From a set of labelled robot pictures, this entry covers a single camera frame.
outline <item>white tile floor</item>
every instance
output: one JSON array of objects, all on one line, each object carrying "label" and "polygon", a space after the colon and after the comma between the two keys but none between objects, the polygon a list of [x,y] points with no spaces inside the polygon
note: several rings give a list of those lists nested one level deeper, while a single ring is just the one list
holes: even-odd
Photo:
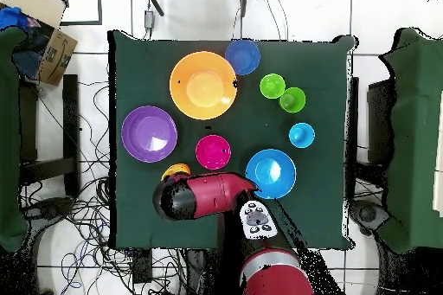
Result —
[{"label": "white tile floor", "polygon": [[[158,0],[165,15],[155,16],[155,28],[152,39],[165,40],[230,40],[233,36],[233,25],[239,9],[238,0]],[[338,35],[355,35],[359,46],[353,56],[353,72],[360,78],[359,120],[358,120],[358,159],[366,160],[364,149],[368,147],[366,90],[370,83],[388,78],[388,70],[377,56],[390,50],[397,29],[407,26],[418,27],[428,35],[439,37],[443,34],[443,0],[280,0],[288,21],[289,40],[328,42]],[[79,41],[75,54],[67,68],[67,74],[78,74],[84,84],[99,82],[91,86],[80,85],[80,121],[81,149],[83,169],[87,160],[97,159],[94,147],[107,128],[106,118],[93,105],[93,95],[106,84],[106,65],[108,43],[106,31],[123,30],[136,38],[145,35],[144,10],[148,0],[102,0],[103,22],[101,26],[76,25],[62,27],[62,31]],[[278,0],[269,0],[275,20],[267,7],[266,0],[248,0],[247,14],[243,21],[243,36],[254,39],[278,39],[286,37],[286,26]],[[68,20],[82,20],[84,13],[71,8]],[[240,24],[237,23],[234,37],[240,35]],[[51,112],[61,121],[61,89],[43,87],[42,98]],[[96,97],[99,108],[109,112],[108,91],[102,90]],[[93,126],[93,133],[87,121]],[[48,111],[40,104],[38,112],[38,150],[39,158],[45,159],[61,156],[62,131],[54,122]],[[103,153],[109,152],[109,138],[106,135],[100,141]],[[95,164],[93,173],[82,174],[85,183],[95,176],[104,176],[107,169]],[[44,183],[40,197],[63,196],[62,180],[53,178]],[[374,295],[378,280],[378,253],[372,238],[360,234],[355,223],[349,224],[350,238],[356,243],[347,252],[322,250],[326,264],[346,295]],[[74,252],[82,242],[78,231],[68,222],[61,222],[48,229],[42,238],[38,255],[39,280],[42,288],[52,288],[56,294],[66,286],[63,273],[72,261],[62,258],[66,253]],[[156,250],[159,258],[164,252]],[[100,274],[100,268],[93,261],[87,260],[80,269],[82,287],[69,287],[65,295],[86,295],[85,290],[91,286],[89,295],[131,295],[120,278],[110,273],[100,275],[97,285],[91,285]],[[131,285],[131,278],[122,278]],[[135,285],[138,292],[142,285]],[[149,285],[155,289],[156,284]],[[171,279],[170,287],[177,288],[177,278]],[[143,288],[144,294],[149,290]]]}]

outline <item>yellow cup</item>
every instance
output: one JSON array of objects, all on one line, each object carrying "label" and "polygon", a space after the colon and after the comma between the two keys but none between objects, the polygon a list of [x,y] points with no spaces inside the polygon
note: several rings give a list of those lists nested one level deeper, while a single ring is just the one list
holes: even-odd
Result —
[{"label": "yellow cup", "polygon": [[186,165],[186,164],[181,164],[181,163],[179,163],[179,164],[174,164],[174,165],[171,165],[164,173],[163,173],[163,175],[162,175],[162,181],[164,180],[164,178],[166,177],[166,176],[171,176],[171,175],[173,175],[174,173],[177,173],[177,172],[179,172],[179,171],[182,171],[182,172],[184,172],[184,173],[188,173],[189,175],[190,175],[190,169],[189,169],[189,166],[188,165]]}]

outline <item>small blue bowl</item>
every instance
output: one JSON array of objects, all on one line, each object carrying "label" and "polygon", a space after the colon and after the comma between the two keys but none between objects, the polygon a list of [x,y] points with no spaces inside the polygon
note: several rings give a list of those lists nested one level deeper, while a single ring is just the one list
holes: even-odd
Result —
[{"label": "small blue bowl", "polygon": [[260,198],[274,199],[287,195],[295,184],[295,164],[283,151],[259,151],[246,167],[246,178],[259,186],[255,194]]},{"label": "small blue bowl", "polygon": [[315,138],[314,129],[306,123],[298,123],[289,130],[289,141],[295,147],[304,149],[308,147]]},{"label": "small blue bowl", "polygon": [[248,75],[259,66],[260,51],[252,41],[234,41],[226,49],[225,59],[231,64],[236,74]]}]

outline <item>green table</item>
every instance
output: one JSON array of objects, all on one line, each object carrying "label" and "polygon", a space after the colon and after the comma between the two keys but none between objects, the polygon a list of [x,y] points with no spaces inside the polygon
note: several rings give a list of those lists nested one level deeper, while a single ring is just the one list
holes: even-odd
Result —
[{"label": "green table", "polygon": [[[221,117],[208,121],[190,119],[175,107],[169,91],[170,73],[180,59],[196,51],[224,56],[229,42],[135,41],[118,31],[109,32],[108,39],[110,79],[115,63],[117,247],[217,247],[216,216],[165,221],[151,201],[170,165],[186,163],[193,174],[208,172],[196,161],[195,147],[211,133],[223,136],[232,147],[226,171],[244,175],[248,160],[262,149],[287,153],[297,167],[297,181],[279,201],[308,247],[350,247],[342,236],[342,216],[346,61],[355,44],[352,36],[334,43],[257,42],[260,65],[252,74],[238,76],[233,105]],[[260,79],[269,73],[281,74],[287,87],[305,90],[306,106],[301,112],[286,113],[277,100],[260,94]],[[131,157],[120,137],[126,115],[146,105],[168,112],[178,131],[176,149],[154,164]],[[315,129],[316,139],[307,149],[296,149],[287,138],[296,122],[307,122]],[[266,203],[273,208],[276,202]]]}]

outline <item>blue cloth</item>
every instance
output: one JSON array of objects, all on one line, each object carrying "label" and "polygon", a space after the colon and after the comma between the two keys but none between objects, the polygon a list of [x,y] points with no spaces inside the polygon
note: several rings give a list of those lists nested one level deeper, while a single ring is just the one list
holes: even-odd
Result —
[{"label": "blue cloth", "polygon": [[28,27],[28,20],[20,8],[0,9],[0,30],[10,26],[17,26],[23,30]]}]

